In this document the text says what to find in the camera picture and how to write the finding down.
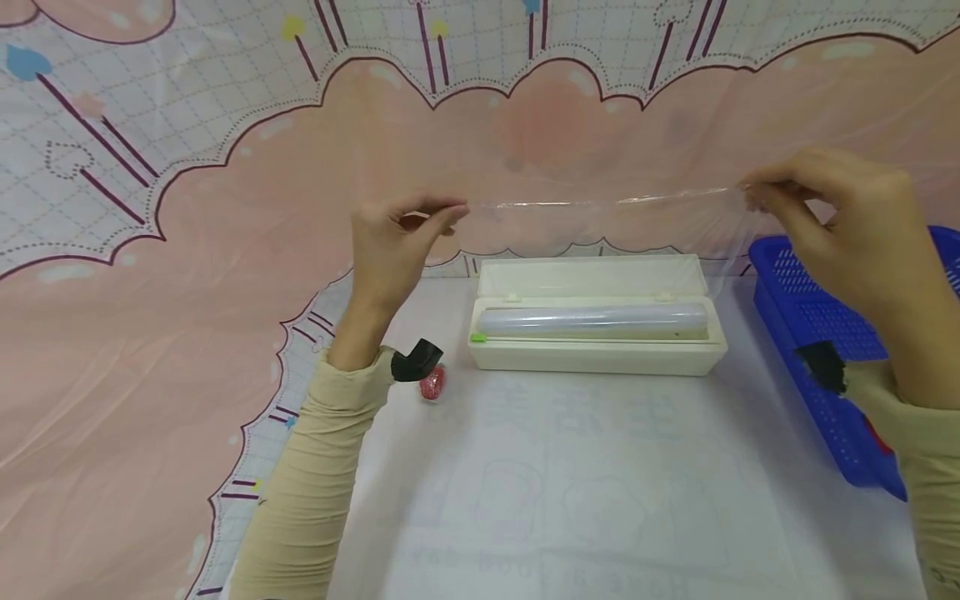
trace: blue basket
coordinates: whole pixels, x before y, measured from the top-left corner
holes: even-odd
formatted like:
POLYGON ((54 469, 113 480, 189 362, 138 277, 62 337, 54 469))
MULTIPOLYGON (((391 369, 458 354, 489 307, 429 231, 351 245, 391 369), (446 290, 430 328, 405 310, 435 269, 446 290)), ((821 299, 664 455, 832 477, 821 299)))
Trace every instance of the blue basket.
MULTIPOLYGON (((953 290, 960 295, 960 232, 931 227, 930 233, 953 290)), ((795 353, 797 347, 830 340, 844 360, 886 358, 874 329, 825 292, 806 273, 783 236, 756 240, 750 259, 757 274, 754 304, 780 351, 830 454, 851 484, 881 487, 901 500, 906 488, 897 462, 849 400, 821 388, 795 353)))

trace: table surface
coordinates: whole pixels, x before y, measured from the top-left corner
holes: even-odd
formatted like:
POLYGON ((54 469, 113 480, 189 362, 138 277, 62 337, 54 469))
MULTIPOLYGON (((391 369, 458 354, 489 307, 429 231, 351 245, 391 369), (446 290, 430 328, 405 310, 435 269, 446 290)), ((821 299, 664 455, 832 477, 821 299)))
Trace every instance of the table surface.
POLYGON ((846 483, 753 306, 707 377, 481 372, 475 280, 425 279, 388 343, 446 352, 367 436, 330 598, 923 598, 906 506, 846 483))

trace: black plastic piece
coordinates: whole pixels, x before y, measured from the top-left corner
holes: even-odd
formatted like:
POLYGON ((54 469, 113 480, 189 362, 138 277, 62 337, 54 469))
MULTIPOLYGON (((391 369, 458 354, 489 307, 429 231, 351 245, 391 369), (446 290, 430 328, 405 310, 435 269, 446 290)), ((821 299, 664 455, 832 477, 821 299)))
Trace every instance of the black plastic piece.
POLYGON ((833 342, 827 340, 808 344, 797 348, 796 352, 804 361, 810 376, 820 387, 835 394, 843 394, 847 391, 847 384, 844 382, 844 369, 847 363, 840 358, 833 342))
POLYGON ((408 356, 394 352, 390 371, 395 381, 420 381, 433 371, 443 355, 443 350, 420 338, 408 356))

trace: red object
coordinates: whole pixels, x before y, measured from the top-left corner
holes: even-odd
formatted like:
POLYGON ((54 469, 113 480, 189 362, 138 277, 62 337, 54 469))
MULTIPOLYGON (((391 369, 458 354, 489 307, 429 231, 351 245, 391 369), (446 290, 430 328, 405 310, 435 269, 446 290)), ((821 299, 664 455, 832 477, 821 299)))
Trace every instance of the red object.
POLYGON ((427 402, 436 402, 445 383, 446 369, 443 365, 437 365, 429 375, 420 380, 420 397, 427 402))
POLYGON ((880 454, 882 454, 883 456, 889 456, 890 454, 893 454, 894 451, 890 449, 890 446, 885 444, 883 440, 880 438, 880 436, 876 434, 876 430, 874 429, 874 424, 871 423, 870 420, 867 419, 866 417, 863 418, 863 422, 867 423, 867 429, 870 430, 870 435, 873 436, 874 442, 876 442, 876 445, 880 447, 880 454))

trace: candle illustration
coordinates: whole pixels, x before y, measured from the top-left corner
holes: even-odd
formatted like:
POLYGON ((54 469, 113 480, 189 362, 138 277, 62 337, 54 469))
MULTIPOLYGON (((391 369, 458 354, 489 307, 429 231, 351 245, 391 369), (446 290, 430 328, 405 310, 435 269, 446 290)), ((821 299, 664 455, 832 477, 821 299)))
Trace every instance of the candle illustration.
POLYGON ((224 492, 220 494, 221 498, 233 498, 234 500, 256 500, 260 496, 255 493, 234 493, 234 492, 224 492))
POLYGON ((146 169, 152 176, 155 178, 159 177, 159 174, 154 170, 154 167, 150 166, 150 163, 147 162, 147 159, 143 157, 130 143, 116 127, 110 123, 110 120, 104 115, 104 103, 90 92, 81 92, 79 95, 74 96, 72 99, 73 106, 77 109, 81 115, 88 119, 95 119, 103 123, 104 127, 113 134, 113 137, 123 144, 124 148, 127 149, 127 152, 131 154, 137 161, 143 165, 143 168, 146 169))
POLYGON ((653 89, 657 83, 657 75, 660 72, 660 65, 663 64, 663 56, 666 54, 666 47, 670 44, 670 34, 673 33, 673 21, 666 24, 666 33, 663 34, 663 44, 660 45, 660 53, 657 55, 657 63, 654 65, 654 72, 650 75, 650 83, 647 89, 653 89))
POLYGON ((312 335, 308 334, 306 331, 300 329, 299 327, 290 327, 290 328, 291 328, 292 330, 296 331, 298 334, 300 334, 300 335, 302 335, 303 337, 305 337, 306 339, 310 340, 310 341, 313 342, 314 344, 317 343, 317 338, 315 338, 315 337, 313 337, 312 335))
POLYGON ((446 70, 446 49, 444 48, 444 36, 449 35, 449 28, 441 19, 434 19, 433 23, 430 24, 430 36, 437 39, 437 48, 440 50, 440 69, 444 72, 444 85, 450 85, 450 75, 446 70))
POLYGON ((333 32, 330 31, 330 24, 326 22, 326 13, 324 12, 324 7, 320 4, 320 0, 313 0, 313 5, 317 7, 317 14, 320 16, 320 24, 324 26, 326 41, 330 42, 330 47, 333 48, 334 52, 338 52, 337 42, 333 39, 333 32))
POLYGON ((287 429, 293 429, 294 425, 297 424, 297 417, 300 416, 300 413, 297 411, 292 411, 289 408, 283 408, 282 406, 277 406, 274 408, 274 410, 280 414, 270 415, 267 417, 267 419, 281 422, 286 425, 287 429))
POLYGON ((430 77, 430 93, 437 93, 437 81, 433 76, 433 57, 430 56, 430 42, 426 38, 426 24, 423 21, 423 5, 417 3, 417 19, 420 21, 420 39, 423 40, 423 55, 426 58, 426 72, 430 77))
POLYGON ((697 47, 697 42, 700 41, 700 34, 704 32, 704 24, 707 22, 707 15, 710 12, 711 4, 713 4, 713 0, 707 0, 707 2, 704 4, 704 11, 700 13, 700 22, 697 23, 697 31, 693 34, 693 40, 690 42, 690 49, 686 51, 687 60, 693 58, 693 51, 697 47))
POLYGON ((660 5, 654 11, 654 25, 657 28, 664 28, 663 42, 660 44, 660 51, 657 53, 657 62, 654 64, 653 72, 650 74, 650 82, 647 89, 653 89, 657 85, 657 76, 660 74, 660 67, 663 65, 663 59, 666 57, 667 48, 670 46, 670 37, 673 35, 673 27, 676 24, 686 21, 693 12, 693 4, 683 0, 661 0, 660 5))
POLYGON ((43 161, 47 169, 62 180, 75 180, 81 177, 86 180, 94 189, 100 192, 104 198, 109 200, 127 216, 133 219, 138 225, 145 225, 146 221, 140 215, 133 212, 125 202, 120 200, 116 194, 111 192, 97 178, 90 174, 89 169, 93 167, 93 155, 77 144, 61 144, 59 142, 48 141, 44 151, 43 161))
POLYGON ((330 11, 333 12, 333 20, 337 23, 337 29, 340 30, 340 39, 344 41, 345 46, 350 46, 347 42, 347 32, 344 31, 344 22, 340 20, 340 11, 337 10, 337 0, 328 0, 330 3, 330 11))
POLYGON ((337 337, 336 335, 334 335, 333 331, 330 331, 330 329, 328 328, 328 325, 324 323, 326 322, 326 319, 324 319, 317 313, 310 313, 310 315, 307 316, 306 320, 316 325, 326 333, 328 333, 330 337, 333 337, 333 338, 337 337))
POLYGON ((310 69, 313 81, 318 82, 320 78, 317 77, 317 70, 313 68, 313 61, 310 59, 310 55, 306 53, 303 40, 300 39, 304 31, 306 31, 306 26, 303 24, 303 19, 290 14, 283 20, 283 26, 280 27, 280 37, 284 41, 295 41, 297 43, 297 47, 300 48, 300 55, 306 62, 306 68, 310 69))
POLYGON ((61 106, 86 129, 90 135, 96 139, 107 152, 113 156, 124 169, 130 173, 131 177, 137 180, 144 187, 149 187, 147 180, 136 172, 129 162, 117 152, 106 138, 100 135, 96 129, 90 125, 84 116, 74 107, 66 96, 47 78, 53 73, 53 65, 50 61, 36 50, 30 48, 20 48, 12 44, 7 44, 7 69, 11 74, 21 82, 40 82, 50 92, 50 94, 60 103, 61 106))
POLYGON ((331 327, 333 326, 333 322, 332 322, 330 319, 324 317, 323 315, 321 315, 321 314, 318 313, 317 311, 311 310, 311 311, 310 311, 310 314, 313 315, 314 317, 316 317, 317 319, 320 319, 320 320, 323 321, 324 323, 330 325, 331 327))
MULTIPOLYGON (((540 0, 523 0, 523 9, 527 13, 527 18, 530 20, 527 31, 527 59, 532 59, 534 57, 534 14, 540 12, 540 0)), ((546 30, 543 30, 543 35, 546 36, 546 30)))
POLYGON ((546 17, 549 14, 549 0, 543 0, 543 7, 540 9, 540 49, 546 50, 546 17))
POLYGON ((723 11, 727 8, 727 0, 720 0, 720 6, 717 7, 717 14, 713 16, 713 25, 710 26, 710 35, 707 36, 707 43, 704 44, 704 51, 700 54, 705 57, 710 51, 710 45, 713 43, 713 37, 717 35, 717 28, 720 27, 720 19, 723 18, 723 11))
POLYGON ((234 479, 230 481, 232 486, 240 486, 241 488, 250 488, 251 490, 256 491, 260 487, 259 479, 234 479))

